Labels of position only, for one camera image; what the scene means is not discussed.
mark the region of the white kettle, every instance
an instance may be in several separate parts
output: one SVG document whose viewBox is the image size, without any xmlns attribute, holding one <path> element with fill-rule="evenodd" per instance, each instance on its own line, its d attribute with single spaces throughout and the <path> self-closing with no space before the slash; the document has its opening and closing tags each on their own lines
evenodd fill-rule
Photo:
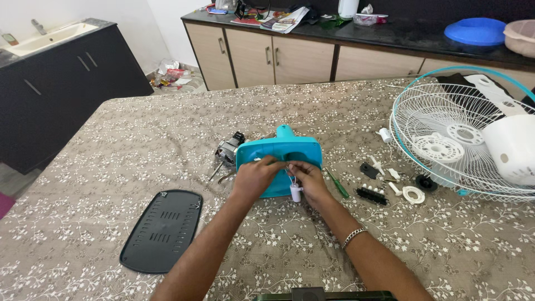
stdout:
<svg viewBox="0 0 535 301">
<path fill-rule="evenodd" d="M 358 0 L 340 0 L 338 3 L 338 15 L 344 19 L 351 19 L 357 13 Z"/>
</svg>

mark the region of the screwdriver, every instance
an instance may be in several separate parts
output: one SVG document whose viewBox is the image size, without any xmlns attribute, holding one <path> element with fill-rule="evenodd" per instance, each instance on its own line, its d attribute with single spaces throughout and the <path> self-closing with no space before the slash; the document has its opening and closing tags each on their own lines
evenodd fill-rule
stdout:
<svg viewBox="0 0 535 301">
<path fill-rule="evenodd" d="M 343 188 L 342 184 L 340 184 L 340 182 L 334 178 L 334 176 L 332 175 L 332 173 L 327 169 L 327 167 L 325 168 L 325 170 L 328 172 L 329 176 L 331 177 L 331 179 L 333 180 L 334 184 L 336 185 L 336 188 L 338 189 L 338 191 L 340 192 L 340 194 L 343 196 L 344 199 L 347 199 L 349 198 L 349 194 L 347 193 L 347 191 Z"/>
</svg>

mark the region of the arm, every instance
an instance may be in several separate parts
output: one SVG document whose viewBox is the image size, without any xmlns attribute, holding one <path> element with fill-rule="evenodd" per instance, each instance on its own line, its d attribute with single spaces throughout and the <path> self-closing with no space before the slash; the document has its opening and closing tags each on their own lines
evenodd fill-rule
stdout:
<svg viewBox="0 0 535 301">
<path fill-rule="evenodd" d="M 286 162 L 272 156 L 242 165 L 231 195 L 158 285 L 151 301 L 202 300 L 245 215 L 285 167 Z"/>
<path fill-rule="evenodd" d="M 307 201 L 321 214 L 340 245 L 351 232 L 362 228 L 329 193 L 319 168 L 302 161 L 290 161 L 289 168 L 301 181 Z M 346 252 L 368 290 L 390 291 L 399 301 L 433 300 L 405 264 L 367 231 L 355 236 Z"/>
</svg>

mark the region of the cabinet handle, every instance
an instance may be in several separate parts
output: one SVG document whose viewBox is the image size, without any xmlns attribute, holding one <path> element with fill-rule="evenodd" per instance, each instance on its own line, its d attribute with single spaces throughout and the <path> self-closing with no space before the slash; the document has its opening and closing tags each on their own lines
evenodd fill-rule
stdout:
<svg viewBox="0 0 535 301">
<path fill-rule="evenodd" d="M 86 52 L 87 54 L 87 57 L 91 60 L 91 62 L 93 63 L 93 65 L 95 65 L 95 67 L 98 67 L 97 66 L 97 63 L 95 63 L 95 60 L 91 57 L 91 55 L 89 54 L 89 52 Z"/>
<path fill-rule="evenodd" d="M 279 53 L 279 47 L 275 48 L 275 65 L 279 65 L 279 56 L 278 56 L 278 53 Z"/>
<path fill-rule="evenodd" d="M 41 92 L 39 92 L 39 90 L 37 90 L 32 84 L 30 84 L 29 81 L 24 80 L 24 82 L 26 82 L 28 86 L 30 86 L 30 88 L 32 88 L 35 91 L 35 93 L 37 93 L 38 95 L 41 95 Z"/>
<path fill-rule="evenodd" d="M 266 64 L 267 65 L 269 65 L 271 63 L 271 61 L 268 58 L 268 51 L 269 51 L 269 46 L 266 47 Z"/>
<path fill-rule="evenodd" d="M 222 37 L 218 38 L 217 42 L 219 43 L 219 49 L 221 49 L 221 54 L 225 54 L 225 51 L 223 50 L 223 46 L 221 46 L 221 42 L 223 42 L 223 38 Z"/>
<path fill-rule="evenodd" d="M 83 61 L 83 59 L 81 57 L 78 56 L 77 58 L 82 62 L 82 65 L 87 69 L 87 71 L 91 71 L 89 69 L 89 67 L 84 63 L 84 61 Z"/>
</svg>

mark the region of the pink cloth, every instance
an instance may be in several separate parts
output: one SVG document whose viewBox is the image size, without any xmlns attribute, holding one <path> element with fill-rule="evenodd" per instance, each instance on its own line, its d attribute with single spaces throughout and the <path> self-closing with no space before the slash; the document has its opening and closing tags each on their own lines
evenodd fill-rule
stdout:
<svg viewBox="0 0 535 301">
<path fill-rule="evenodd" d="M 15 200 L 0 192 L 0 219 L 2 219 L 15 205 Z"/>
</svg>

